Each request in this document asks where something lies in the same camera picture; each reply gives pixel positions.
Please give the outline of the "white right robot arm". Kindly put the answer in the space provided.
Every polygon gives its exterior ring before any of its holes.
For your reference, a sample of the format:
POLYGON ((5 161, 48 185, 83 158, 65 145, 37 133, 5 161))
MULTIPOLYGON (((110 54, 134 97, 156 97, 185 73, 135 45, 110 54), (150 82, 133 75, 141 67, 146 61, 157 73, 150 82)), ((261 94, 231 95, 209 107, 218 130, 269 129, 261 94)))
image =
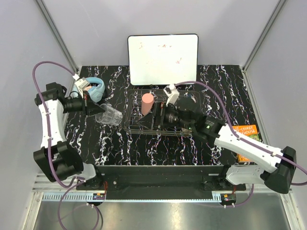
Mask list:
POLYGON ((228 190, 238 184, 264 184, 280 194, 289 192, 296 170, 295 149, 272 147, 236 132, 232 126, 202 114, 194 103, 142 102, 141 113, 138 122, 146 129, 182 128, 202 142, 238 153, 259 166, 259 169, 228 166, 218 177, 220 188, 228 190))

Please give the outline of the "clear plastic glass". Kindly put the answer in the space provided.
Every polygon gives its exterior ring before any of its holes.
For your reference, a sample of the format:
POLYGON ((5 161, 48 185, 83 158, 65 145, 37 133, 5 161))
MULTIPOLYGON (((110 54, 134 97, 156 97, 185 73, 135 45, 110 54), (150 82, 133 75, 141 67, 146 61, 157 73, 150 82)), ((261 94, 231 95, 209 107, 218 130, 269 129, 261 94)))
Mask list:
POLYGON ((95 115, 96 122, 114 126, 118 126, 121 123, 123 118, 122 112, 107 104, 101 104, 100 108, 103 111, 95 115))

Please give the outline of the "pink plastic cup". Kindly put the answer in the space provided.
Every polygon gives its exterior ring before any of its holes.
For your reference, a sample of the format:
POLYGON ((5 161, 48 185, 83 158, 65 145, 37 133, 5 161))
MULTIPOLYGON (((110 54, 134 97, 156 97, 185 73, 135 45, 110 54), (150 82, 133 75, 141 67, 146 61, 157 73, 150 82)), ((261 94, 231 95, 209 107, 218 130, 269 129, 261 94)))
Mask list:
POLYGON ((154 96, 152 94, 145 93, 142 96, 142 105, 141 105, 142 115, 147 115, 150 112, 153 103, 154 103, 154 96))

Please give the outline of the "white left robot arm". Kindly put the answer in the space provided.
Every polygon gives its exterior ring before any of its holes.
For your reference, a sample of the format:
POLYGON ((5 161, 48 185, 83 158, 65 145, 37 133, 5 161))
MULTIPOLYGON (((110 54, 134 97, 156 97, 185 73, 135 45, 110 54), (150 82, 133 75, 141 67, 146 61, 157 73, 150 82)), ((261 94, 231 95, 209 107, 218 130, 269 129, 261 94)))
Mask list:
POLYGON ((34 160, 51 182, 76 176, 97 190, 103 186, 103 177, 98 175, 94 165, 84 163, 66 140, 63 117, 72 112, 83 112, 87 117, 103 115, 106 110, 93 102, 88 94, 69 98, 65 96, 66 91, 64 86, 53 82, 35 98, 42 116, 43 137, 40 150, 34 152, 34 160))

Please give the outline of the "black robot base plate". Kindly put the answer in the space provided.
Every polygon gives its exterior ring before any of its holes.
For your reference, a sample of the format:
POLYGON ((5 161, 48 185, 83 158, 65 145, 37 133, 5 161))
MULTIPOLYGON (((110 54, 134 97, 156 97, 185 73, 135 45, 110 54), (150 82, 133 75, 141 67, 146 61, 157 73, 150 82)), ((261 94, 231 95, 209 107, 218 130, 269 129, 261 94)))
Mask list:
POLYGON ((119 201, 200 200, 212 191, 245 191, 244 184, 226 181, 229 166, 99 166, 94 185, 80 191, 106 189, 106 199, 119 201))

